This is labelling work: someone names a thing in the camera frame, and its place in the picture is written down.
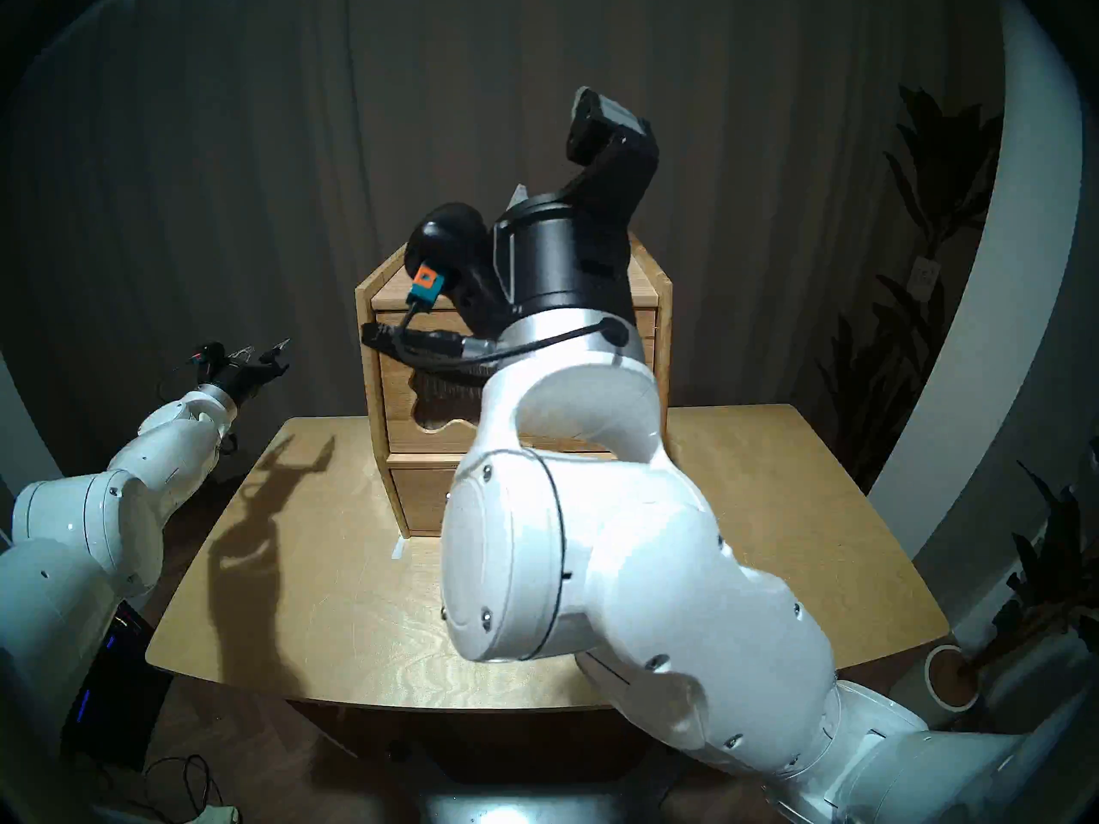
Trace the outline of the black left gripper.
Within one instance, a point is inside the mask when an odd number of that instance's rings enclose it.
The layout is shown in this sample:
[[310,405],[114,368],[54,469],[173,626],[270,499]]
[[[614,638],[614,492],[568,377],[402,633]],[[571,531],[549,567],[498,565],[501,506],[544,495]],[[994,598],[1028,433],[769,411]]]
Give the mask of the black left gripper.
[[252,357],[255,354],[253,345],[231,350],[226,356],[234,358],[227,358],[217,374],[210,376],[210,385],[233,402],[246,402],[255,397],[260,387],[286,374],[289,365],[281,358],[289,343],[290,338],[282,339],[248,361],[236,357]]

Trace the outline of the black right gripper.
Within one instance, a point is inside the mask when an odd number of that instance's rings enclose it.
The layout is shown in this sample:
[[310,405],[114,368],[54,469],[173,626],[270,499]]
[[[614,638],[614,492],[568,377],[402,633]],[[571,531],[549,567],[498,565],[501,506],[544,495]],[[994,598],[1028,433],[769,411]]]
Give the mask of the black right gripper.
[[628,286],[628,224],[658,166],[645,118],[579,87],[566,158],[579,174],[550,194],[517,188],[492,229],[492,257],[509,322],[557,309],[582,309],[636,323]]

